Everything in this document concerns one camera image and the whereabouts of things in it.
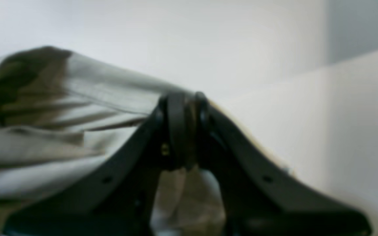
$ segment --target white wall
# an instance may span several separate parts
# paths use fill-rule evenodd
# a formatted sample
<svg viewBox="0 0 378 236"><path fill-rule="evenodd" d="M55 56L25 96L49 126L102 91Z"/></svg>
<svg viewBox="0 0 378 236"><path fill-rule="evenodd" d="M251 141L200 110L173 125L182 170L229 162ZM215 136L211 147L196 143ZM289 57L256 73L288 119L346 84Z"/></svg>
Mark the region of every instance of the white wall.
<svg viewBox="0 0 378 236"><path fill-rule="evenodd" d="M378 1L0 0L0 55L40 45L204 91L378 235Z"/></svg>

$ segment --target crumpled cloth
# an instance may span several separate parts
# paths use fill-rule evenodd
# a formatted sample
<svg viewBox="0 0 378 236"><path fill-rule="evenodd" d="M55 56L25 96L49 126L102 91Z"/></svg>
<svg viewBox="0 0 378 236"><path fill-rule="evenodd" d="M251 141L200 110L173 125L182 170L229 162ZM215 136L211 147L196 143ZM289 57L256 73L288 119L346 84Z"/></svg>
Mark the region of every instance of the crumpled cloth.
<svg viewBox="0 0 378 236"><path fill-rule="evenodd" d="M0 58L0 234L12 212L108 160L172 91L186 90L53 47ZM224 223L210 172L162 172L150 222L157 235L219 235Z"/></svg>

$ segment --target gray fabric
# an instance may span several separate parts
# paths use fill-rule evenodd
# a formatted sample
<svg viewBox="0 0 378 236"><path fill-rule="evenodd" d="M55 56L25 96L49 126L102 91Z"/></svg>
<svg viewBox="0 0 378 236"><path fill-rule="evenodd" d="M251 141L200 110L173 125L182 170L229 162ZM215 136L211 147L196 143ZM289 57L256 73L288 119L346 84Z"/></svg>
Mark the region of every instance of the gray fabric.
<svg viewBox="0 0 378 236"><path fill-rule="evenodd" d="M175 85L52 47L0 59L0 230L9 214L104 163ZM163 172L159 235L214 235L225 216L207 171Z"/></svg>

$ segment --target black bracket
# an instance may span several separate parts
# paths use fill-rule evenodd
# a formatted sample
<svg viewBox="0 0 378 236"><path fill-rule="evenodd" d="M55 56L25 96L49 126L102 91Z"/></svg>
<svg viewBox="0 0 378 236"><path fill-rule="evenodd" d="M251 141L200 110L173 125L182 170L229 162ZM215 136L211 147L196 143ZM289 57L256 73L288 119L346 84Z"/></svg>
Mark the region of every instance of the black bracket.
<svg viewBox="0 0 378 236"><path fill-rule="evenodd" d="M204 94L163 96L125 145L65 191L10 216L7 236L153 235L163 170L210 170L220 185L223 236L366 236L360 211L323 196L265 157Z"/></svg>

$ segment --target white surface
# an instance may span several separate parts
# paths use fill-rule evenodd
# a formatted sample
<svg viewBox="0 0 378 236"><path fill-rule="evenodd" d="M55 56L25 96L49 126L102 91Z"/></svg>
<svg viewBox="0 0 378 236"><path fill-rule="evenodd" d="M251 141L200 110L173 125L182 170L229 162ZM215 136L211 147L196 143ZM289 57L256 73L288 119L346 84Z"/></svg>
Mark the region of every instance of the white surface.
<svg viewBox="0 0 378 236"><path fill-rule="evenodd" d="M0 0L0 55L40 45L204 91L378 235L378 1Z"/></svg>

